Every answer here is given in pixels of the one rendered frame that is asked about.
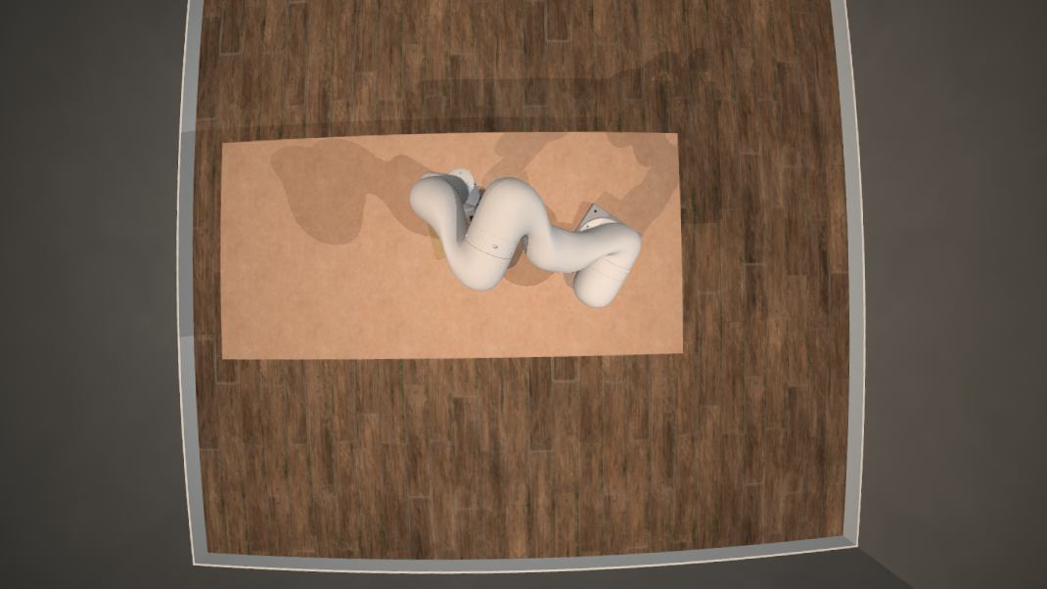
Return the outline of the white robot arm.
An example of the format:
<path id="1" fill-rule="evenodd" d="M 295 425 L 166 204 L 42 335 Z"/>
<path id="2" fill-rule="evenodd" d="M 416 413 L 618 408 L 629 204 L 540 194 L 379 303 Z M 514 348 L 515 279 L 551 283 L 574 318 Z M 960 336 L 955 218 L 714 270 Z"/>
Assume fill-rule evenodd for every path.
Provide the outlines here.
<path id="1" fill-rule="evenodd" d="M 524 253 L 532 265 L 551 272 L 575 272 L 575 297 L 585 305 L 608 305 L 641 248 L 634 229 L 611 218 L 594 218 L 579 232 L 551 227 L 538 192 L 513 177 L 493 181 L 480 197 L 469 169 L 426 172 L 413 186 L 410 204 L 433 227 L 456 279 L 475 291 L 490 290 L 502 281 L 522 239 Z M 474 206 L 477 209 L 468 227 L 464 209 Z"/>

